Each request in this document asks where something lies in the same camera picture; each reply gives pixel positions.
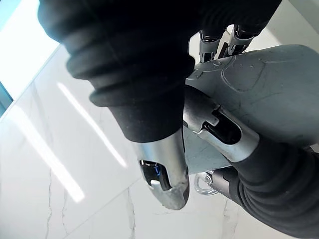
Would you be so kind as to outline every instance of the gray plastic object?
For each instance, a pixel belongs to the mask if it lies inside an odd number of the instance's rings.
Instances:
[[[319,136],[319,55],[283,45],[201,63],[186,80],[248,127],[306,146]]]
[[[211,144],[184,128],[185,160],[189,174],[230,166],[226,158]]]

